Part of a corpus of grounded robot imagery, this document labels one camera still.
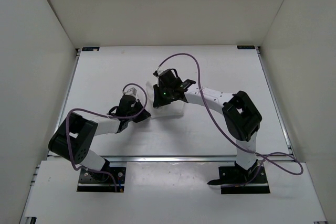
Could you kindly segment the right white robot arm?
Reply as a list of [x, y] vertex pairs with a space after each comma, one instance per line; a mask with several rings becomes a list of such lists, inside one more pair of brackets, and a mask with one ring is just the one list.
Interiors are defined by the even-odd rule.
[[153, 107], [159, 108], [182, 101], [221, 114], [237, 145], [236, 178], [241, 182], [248, 182], [253, 178], [257, 167], [256, 137], [262, 116], [248, 94], [244, 91], [229, 94], [201, 87], [190, 79], [182, 81], [175, 69], [155, 71], [153, 75], [158, 78], [157, 84], [153, 86]]

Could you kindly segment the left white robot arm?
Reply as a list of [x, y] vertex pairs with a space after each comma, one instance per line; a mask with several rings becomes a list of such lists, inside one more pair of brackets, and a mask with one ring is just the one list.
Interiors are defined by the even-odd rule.
[[87, 169], [96, 180], [104, 181], [109, 177], [110, 165], [108, 160], [90, 149], [94, 137], [121, 133], [130, 122], [139, 123], [150, 116], [140, 99], [132, 94], [123, 95], [119, 105], [112, 107], [106, 115], [95, 115], [91, 120], [73, 110], [50, 139], [48, 148], [73, 165]]

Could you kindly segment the white pleated skirt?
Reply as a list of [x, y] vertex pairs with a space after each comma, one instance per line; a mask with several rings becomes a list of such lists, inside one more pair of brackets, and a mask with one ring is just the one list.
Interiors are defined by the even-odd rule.
[[151, 114], [152, 119], [171, 117], [177, 118], [184, 115], [184, 103], [182, 101], [175, 101], [169, 105], [165, 105], [159, 108], [154, 108], [154, 89], [153, 83], [147, 81], [145, 84], [146, 93], [148, 97], [148, 103], [145, 109]]

